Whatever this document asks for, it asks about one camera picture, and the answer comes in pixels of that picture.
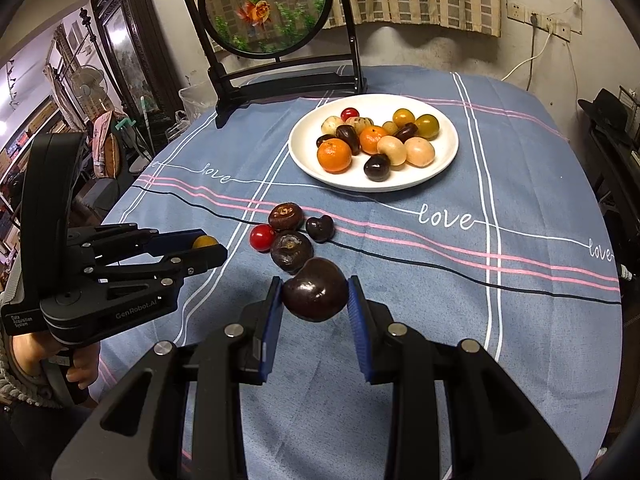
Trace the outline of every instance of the bolt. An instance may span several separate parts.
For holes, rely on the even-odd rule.
[[[174,349],[174,345],[168,341],[160,341],[154,345],[154,352],[158,355],[167,355]]]
[[[465,339],[462,343],[460,343],[460,346],[465,352],[468,352],[469,354],[475,354],[476,352],[480,351],[480,343],[475,339]]]
[[[406,326],[402,323],[392,323],[387,327],[392,336],[400,337],[406,334]]]
[[[238,323],[232,323],[225,326],[225,334],[228,337],[238,337],[244,332],[244,327]]]

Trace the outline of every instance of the red cherry tomato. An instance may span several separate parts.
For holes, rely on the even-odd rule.
[[[347,119],[349,119],[350,117],[359,117],[359,116],[360,116],[360,112],[357,111],[355,108],[345,108],[340,114],[340,118],[344,122],[346,122]]]
[[[266,253],[271,249],[271,244],[275,240],[276,231],[270,225],[261,224],[251,229],[249,235],[249,245],[259,253]]]

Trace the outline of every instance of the goldfish decoration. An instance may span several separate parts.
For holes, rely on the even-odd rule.
[[[265,0],[260,0],[255,5],[249,1],[244,2],[244,7],[238,7],[236,14],[241,20],[254,27],[264,28],[264,22],[269,19],[271,7]]]

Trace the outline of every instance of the black line on tablecloth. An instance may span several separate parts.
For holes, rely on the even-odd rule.
[[[133,185],[131,187],[137,187],[138,189],[143,189],[143,187],[137,186],[137,185]],[[200,205],[200,204],[194,204],[192,202],[189,202],[188,200],[183,199],[181,196],[179,196],[178,194],[176,194],[174,192],[171,192],[171,191],[155,191],[155,190],[151,190],[151,189],[145,189],[145,191],[147,191],[149,193],[155,193],[155,194],[158,194],[158,195],[175,196],[178,200],[181,200],[185,204],[190,205],[192,207],[197,207],[199,209],[204,209],[205,211],[210,212],[213,216],[217,216],[218,218],[223,218],[223,219],[226,219],[226,220],[233,220],[233,221],[236,221],[236,222],[242,222],[243,224],[249,224],[249,225],[260,225],[261,224],[261,222],[252,222],[252,221],[249,221],[249,220],[244,220],[242,218],[236,218],[235,216],[221,215],[221,214],[216,213],[215,211],[209,209],[206,206],[203,206],[203,205]],[[535,289],[535,288],[517,288],[515,286],[497,285],[496,283],[487,283],[487,282],[483,282],[482,280],[476,280],[475,278],[472,278],[471,276],[467,276],[466,274],[464,274],[463,272],[460,272],[459,270],[451,269],[450,267],[441,266],[441,265],[438,265],[438,264],[431,264],[431,263],[427,263],[427,262],[419,262],[417,260],[405,260],[403,258],[394,258],[392,256],[385,256],[384,254],[372,253],[372,252],[366,251],[364,249],[359,249],[357,247],[341,244],[340,242],[336,242],[334,240],[329,240],[327,243],[333,244],[333,245],[335,245],[337,247],[340,247],[342,249],[347,249],[348,251],[355,251],[355,252],[360,253],[360,254],[365,254],[367,256],[372,256],[373,258],[378,258],[379,260],[386,260],[386,261],[389,261],[389,262],[394,262],[396,264],[405,264],[405,265],[412,265],[412,266],[417,266],[417,267],[429,267],[431,269],[444,270],[445,272],[450,272],[451,274],[455,274],[457,276],[460,276],[461,278],[465,278],[466,280],[469,280],[470,282],[473,282],[473,283],[477,283],[478,285],[490,286],[491,288],[500,288],[501,290],[507,290],[509,292],[519,292],[519,293],[522,293],[522,294],[537,294],[539,296],[550,296],[552,298],[567,298],[567,299],[570,299],[570,300],[593,301],[594,303],[601,303],[601,304],[607,304],[607,305],[619,305],[619,304],[621,304],[619,301],[600,300],[599,298],[590,298],[589,296],[579,296],[577,294],[559,294],[557,292],[550,292],[548,290],[538,290],[538,289]]]

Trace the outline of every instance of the blue gripper pad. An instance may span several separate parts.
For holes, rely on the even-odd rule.
[[[267,381],[267,377],[273,369],[273,360],[276,356],[276,346],[278,345],[278,336],[280,335],[280,322],[282,321],[283,309],[282,280],[280,280],[273,301],[269,307],[264,337],[262,341],[254,340],[254,345],[262,344],[258,374],[263,382]]]
[[[353,281],[353,278],[350,278],[348,283],[349,301],[347,302],[347,311],[349,312],[349,321],[351,323],[351,331],[353,332],[356,355],[358,357],[360,371],[363,373],[365,380],[370,382],[372,378],[371,344],[367,323],[362,311],[362,302],[367,300],[365,300],[360,286]]]

